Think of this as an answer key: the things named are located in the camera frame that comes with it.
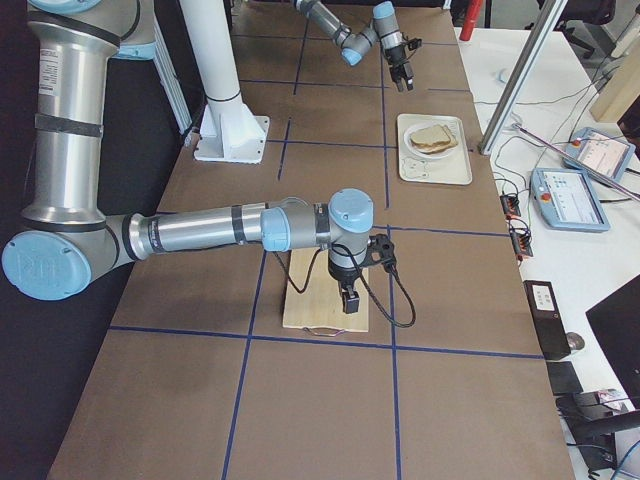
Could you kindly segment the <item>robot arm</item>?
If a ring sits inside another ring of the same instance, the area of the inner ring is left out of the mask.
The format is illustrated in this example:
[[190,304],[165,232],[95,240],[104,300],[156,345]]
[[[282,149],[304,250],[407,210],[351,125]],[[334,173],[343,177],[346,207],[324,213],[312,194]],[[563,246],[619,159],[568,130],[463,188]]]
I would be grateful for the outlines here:
[[420,48],[421,39],[409,39],[400,30],[391,1],[375,5],[371,20],[356,33],[321,1],[297,0],[292,1],[292,5],[332,40],[349,66],[356,66],[375,45],[379,45],[398,91],[414,88],[414,73],[407,52]]
[[[27,26],[23,1],[1,4],[1,240],[21,227],[21,210],[34,186],[34,113],[38,41]],[[175,164],[182,139],[152,61],[110,61],[106,88],[98,206],[106,214],[152,214]],[[43,302],[1,282],[1,320],[82,317],[115,306],[130,270],[120,267],[82,294]]]

